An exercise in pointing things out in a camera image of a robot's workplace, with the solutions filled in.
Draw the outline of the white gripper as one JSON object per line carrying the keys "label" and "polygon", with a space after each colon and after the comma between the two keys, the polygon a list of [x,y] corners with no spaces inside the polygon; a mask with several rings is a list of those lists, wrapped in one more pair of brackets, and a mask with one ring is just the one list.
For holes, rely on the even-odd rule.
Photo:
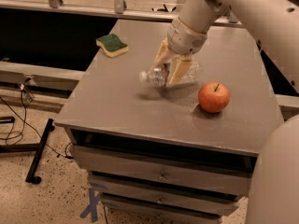
{"label": "white gripper", "polygon": [[206,33],[197,33],[188,28],[179,18],[173,19],[165,38],[157,51],[155,64],[163,64],[171,59],[175,53],[180,56],[170,63],[170,74],[167,83],[172,86],[178,84],[192,65],[192,55],[197,53],[205,44]]}

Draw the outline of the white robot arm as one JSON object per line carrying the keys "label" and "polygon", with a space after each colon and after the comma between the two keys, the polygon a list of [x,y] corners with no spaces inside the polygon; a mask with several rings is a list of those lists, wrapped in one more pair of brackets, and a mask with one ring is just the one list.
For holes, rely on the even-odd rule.
{"label": "white robot arm", "polygon": [[[194,54],[212,23],[228,10],[290,82],[299,76],[298,8],[288,0],[186,0],[167,32],[166,49],[155,64],[172,56]],[[251,179],[246,224],[299,224],[299,116],[268,138]]]}

